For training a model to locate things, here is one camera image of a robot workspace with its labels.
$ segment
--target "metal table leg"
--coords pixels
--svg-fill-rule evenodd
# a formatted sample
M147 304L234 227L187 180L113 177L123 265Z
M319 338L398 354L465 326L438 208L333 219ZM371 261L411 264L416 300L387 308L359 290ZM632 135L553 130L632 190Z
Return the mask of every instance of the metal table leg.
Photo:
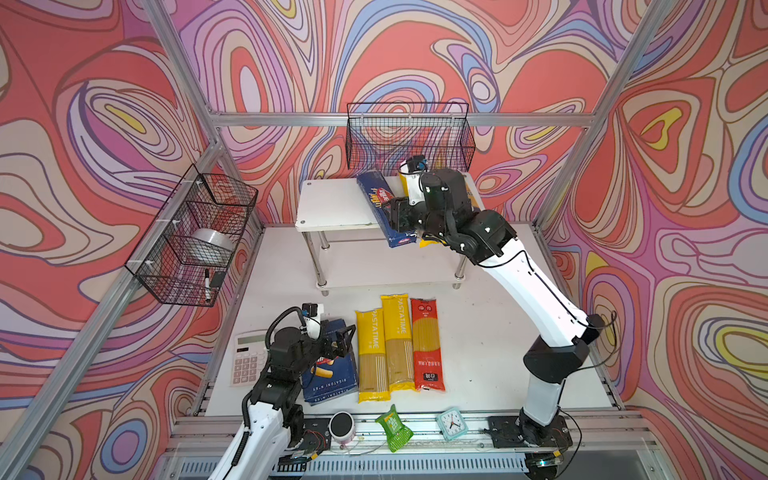
M464 280L464 269L467 267L467 257L461 255L462 259L458 262L458 267L456 268L456 273L454 273L454 278L457 280ZM462 285L460 283L454 283L453 289L458 290Z
M317 253L315 252L315 245L312 242L312 234L310 232L302 232L302 235L304 235L304 241L306 242L306 247L310 249L310 256L312 257L312 263L315 266L315 276L317 277L317 286L319 288L323 288L325 285L328 284L326 281L326 276L323 275L323 270L320 268L320 260L317 258ZM328 296L328 290L320 290L320 292L323 294L323 296Z
M331 244L328 243L328 239L326 238L325 232L317 232L320 234L320 248L323 250L328 250L331 247Z

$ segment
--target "green mesh bag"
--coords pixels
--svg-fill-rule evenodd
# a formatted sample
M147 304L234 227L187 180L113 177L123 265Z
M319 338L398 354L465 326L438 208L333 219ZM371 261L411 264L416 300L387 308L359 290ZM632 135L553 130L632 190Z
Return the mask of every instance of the green mesh bag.
M389 445L389 451L392 453L400 450L413 437L411 429L400 421L394 405L387 413L383 413L377 418L376 421L384 427L386 442Z

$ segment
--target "yellow pasta package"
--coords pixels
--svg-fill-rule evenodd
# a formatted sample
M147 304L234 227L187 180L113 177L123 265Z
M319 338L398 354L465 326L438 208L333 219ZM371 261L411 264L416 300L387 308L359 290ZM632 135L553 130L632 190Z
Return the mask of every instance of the yellow pasta package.
M384 344L384 309L357 313L357 356L360 385L357 402L389 400Z
M407 295L382 295L389 391L416 390L413 382L413 338Z

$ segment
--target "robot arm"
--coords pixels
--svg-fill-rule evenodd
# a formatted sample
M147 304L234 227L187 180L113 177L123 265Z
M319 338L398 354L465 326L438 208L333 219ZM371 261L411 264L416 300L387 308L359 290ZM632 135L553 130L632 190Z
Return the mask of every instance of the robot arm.
M602 318L587 315L560 292L501 214L473 211L461 173L428 172L421 155L403 162L400 173L409 197L384 205L392 228L418 230L485 268L536 324L540 336L523 357L531 376L518 426L520 440L540 445L551 434L566 377L581 367L588 345L605 327Z
M299 316L300 329L286 327L272 334L291 313ZM243 424L218 463L210 480L267 478L283 452L303 437L304 414L296 398L301 375L320 357L344 357L352 347L356 327L350 325L326 335L327 320L319 318L318 305L305 303L281 313L266 332L268 357L256 385L243 397Z

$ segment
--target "black wire basket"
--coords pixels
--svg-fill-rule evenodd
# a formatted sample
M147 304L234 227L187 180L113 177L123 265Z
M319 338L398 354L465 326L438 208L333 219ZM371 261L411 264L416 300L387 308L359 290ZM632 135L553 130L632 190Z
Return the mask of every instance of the black wire basket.
M160 303L214 305L258 193L227 175L198 173L140 266L128 269Z
M346 106L346 166L397 174L400 163L424 155L429 170L469 170L475 138L465 102L353 102Z

